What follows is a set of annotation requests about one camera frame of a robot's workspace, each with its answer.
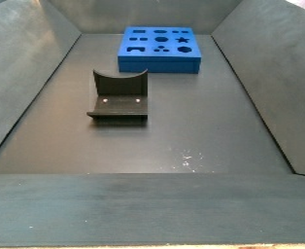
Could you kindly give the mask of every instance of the cutout hole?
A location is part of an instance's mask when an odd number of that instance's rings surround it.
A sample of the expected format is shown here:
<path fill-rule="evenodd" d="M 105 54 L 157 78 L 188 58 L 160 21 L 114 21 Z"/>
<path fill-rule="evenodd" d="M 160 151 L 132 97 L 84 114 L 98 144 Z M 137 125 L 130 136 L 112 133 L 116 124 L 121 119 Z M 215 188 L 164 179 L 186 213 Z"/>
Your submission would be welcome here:
<path fill-rule="evenodd" d="M 168 31 L 166 30 L 154 30 L 154 33 L 157 34 L 165 34 Z"/>
<path fill-rule="evenodd" d="M 178 47 L 178 51 L 182 53 L 189 53 L 189 52 L 192 52 L 192 48 L 190 47 Z"/>
<path fill-rule="evenodd" d="M 128 47 L 126 48 L 126 51 L 128 52 L 132 52 L 132 51 L 141 51 L 141 52 L 145 52 L 146 48 L 144 47 Z"/>
<path fill-rule="evenodd" d="M 136 30 L 133 30 L 133 33 L 136 33 L 136 34 L 142 34 L 142 33 L 145 33 L 146 32 L 146 30 L 142 30 L 142 29 L 136 29 Z"/>
<path fill-rule="evenodd" d="M 160 42 L 160 43 L 165 43 L 165 42 L 169 41 L 169 39 L 166 37 L 157 37 L 156 41 Z"/>

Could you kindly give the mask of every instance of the shape sorter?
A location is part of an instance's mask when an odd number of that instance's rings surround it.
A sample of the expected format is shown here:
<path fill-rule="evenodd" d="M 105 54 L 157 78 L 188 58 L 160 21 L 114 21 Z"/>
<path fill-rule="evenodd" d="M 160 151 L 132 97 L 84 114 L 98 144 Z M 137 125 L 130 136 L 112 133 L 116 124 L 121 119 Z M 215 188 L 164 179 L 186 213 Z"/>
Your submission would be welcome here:
<path fill-rule="evenodd" d="M 201 52 L 189 27 L 128 27 L 118 51 L 121 72 L 197 74 Z"/>

